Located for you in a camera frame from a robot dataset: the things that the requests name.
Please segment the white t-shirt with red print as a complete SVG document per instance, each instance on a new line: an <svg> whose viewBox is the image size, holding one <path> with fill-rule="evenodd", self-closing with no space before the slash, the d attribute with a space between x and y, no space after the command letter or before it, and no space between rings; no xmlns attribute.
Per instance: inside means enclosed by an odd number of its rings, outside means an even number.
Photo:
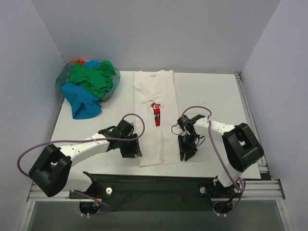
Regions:
<svg viewBox="0 0 308 231"><path fill-rule="evenodd" d="M136 72L133 87L134 112L143 119L136 123L136 131L143 134L139 138L139 166L179 162L178 138L171 131L179 118L174 72Z"/></svg>

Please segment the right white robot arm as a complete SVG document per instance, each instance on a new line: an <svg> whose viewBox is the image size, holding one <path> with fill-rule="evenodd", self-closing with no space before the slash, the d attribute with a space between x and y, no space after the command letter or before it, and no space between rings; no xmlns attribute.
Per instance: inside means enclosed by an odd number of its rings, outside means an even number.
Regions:
<svg viewBox="0 0 308 231"><path fill-rule="evenodd" d="M204 115L191 119L182 115L177 125L184 132L184 135L178 135L181 161L188 161L197 153L196 140L201 137L210 139L223 167L223 171L213 179L216 195L225 196L231 186L238 192L244 190L242 173L264 156L261 144L246 123L228 125L211 121Z"/></svg>

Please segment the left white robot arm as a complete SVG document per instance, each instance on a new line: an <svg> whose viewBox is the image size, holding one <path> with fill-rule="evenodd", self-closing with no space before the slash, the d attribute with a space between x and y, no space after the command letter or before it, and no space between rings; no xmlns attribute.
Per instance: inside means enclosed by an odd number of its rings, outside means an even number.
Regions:
<svg viewBox="0 0 308 231"><path fill-rule="evenodd" d="M82 142L62 147L49 144L28 175L48 197L62 190L77 190L86 198L92 198L97 193L94 178L89 173L71 172L71 168L92 156L115 149L120 150L123 158L141 157L137 137L134 126L122 119L117 126L102 129Z"/></svg>

